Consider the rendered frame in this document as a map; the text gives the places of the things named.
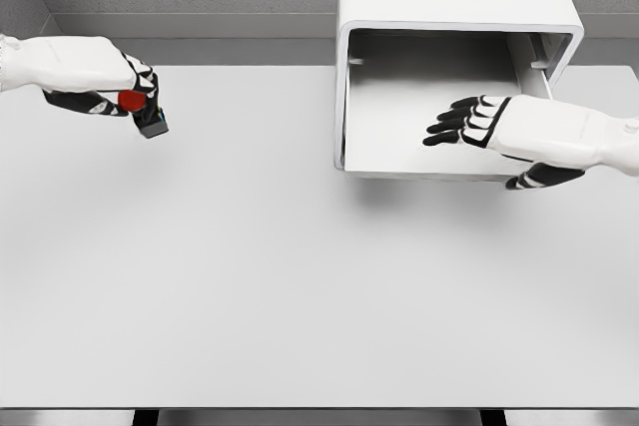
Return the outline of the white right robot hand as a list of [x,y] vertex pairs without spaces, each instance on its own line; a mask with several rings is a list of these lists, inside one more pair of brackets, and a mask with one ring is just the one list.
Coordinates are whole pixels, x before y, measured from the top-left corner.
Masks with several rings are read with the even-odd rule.
[[453,102],[422,143],[465,144],[529,163],[505,187],[536,190],[577,180],[600,165],[607,121],[596,110],[555,100],[482,95]]

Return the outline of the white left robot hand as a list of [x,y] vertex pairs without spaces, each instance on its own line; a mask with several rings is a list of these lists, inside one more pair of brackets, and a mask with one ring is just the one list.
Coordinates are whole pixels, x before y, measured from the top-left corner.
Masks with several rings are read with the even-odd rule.
[[124,53],[105,37],[55,36],[21,41],[23,85],[39,87],[45,100],[87,115],[132,117],[118,106],[118,94],[131,90],[156,97],[154,69]]

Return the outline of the red knob grey load switch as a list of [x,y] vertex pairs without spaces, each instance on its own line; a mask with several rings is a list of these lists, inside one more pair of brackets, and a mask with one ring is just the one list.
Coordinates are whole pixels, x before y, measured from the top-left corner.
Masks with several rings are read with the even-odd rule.
[[118,94],[118,106],[133,115],[139,132],[146,139],[166,134],[169,126],[156,97],[131,90]]

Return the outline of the white cabinet drawer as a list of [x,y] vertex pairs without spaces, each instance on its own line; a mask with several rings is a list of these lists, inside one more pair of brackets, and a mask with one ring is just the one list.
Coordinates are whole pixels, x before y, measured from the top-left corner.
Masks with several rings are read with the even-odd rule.
[[344,171],[353,176],[501,181],[527,164],[465,144],[426,147],[437,116],[460,99],[548,98],[540,38],[528,33],[373,31],[350,34],[343,122]]

